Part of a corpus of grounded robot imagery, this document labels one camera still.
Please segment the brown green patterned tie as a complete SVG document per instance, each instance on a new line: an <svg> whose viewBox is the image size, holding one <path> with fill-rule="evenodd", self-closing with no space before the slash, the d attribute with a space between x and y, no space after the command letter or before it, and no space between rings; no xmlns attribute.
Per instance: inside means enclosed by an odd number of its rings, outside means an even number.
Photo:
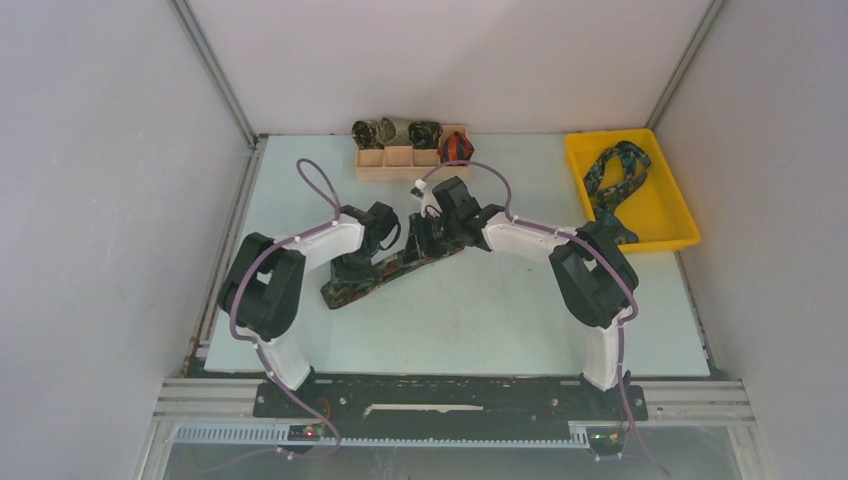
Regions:
<svg viewBox="0 0 848 480"><path fill-rule="evenodd" d="M326 306L336 310L463 250L463 247L456 247L430 255L418 249L403 249L378 262L362 255L344 254L330 262L330 280L321 286L320 293Z"/></svg>

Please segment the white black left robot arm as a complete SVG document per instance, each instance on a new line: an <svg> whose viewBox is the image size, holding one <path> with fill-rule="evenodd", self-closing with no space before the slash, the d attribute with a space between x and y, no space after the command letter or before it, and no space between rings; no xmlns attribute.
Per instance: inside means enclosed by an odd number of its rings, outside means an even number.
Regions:
<svg viewBox="0 0 848 480"><path fill-rule="evenodd" d="M400 232L394 210L376 202L366 211L343 206L333 220L288 238L254 232L242 241L217 303L231 336L250 343L266 374L282 383L277 402L290 415L304 416L316 403L315 388L304 382L312 366L293 332L304 276L328 264L328 307L350 303L356 291L380 282L373 257Z"/></svg>

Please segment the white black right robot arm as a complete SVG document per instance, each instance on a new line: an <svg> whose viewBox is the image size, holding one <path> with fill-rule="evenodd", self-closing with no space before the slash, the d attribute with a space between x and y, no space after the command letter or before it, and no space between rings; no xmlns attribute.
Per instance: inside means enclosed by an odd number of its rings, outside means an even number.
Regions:
<svg viewBox="0 0 848 480"><path fill-rule="evenodd" d="M622 403L618 386L626 377L623 330L638 311L639 280L609 230L597 222L577 229L539 224L503 206L482 207L458 177L433 187L418 179L411 193L420 211L410 218L407 248L419 259L437 260L471 247L551 267L566 308L585 332L583 408L596 418L616 411Z"/></svg>

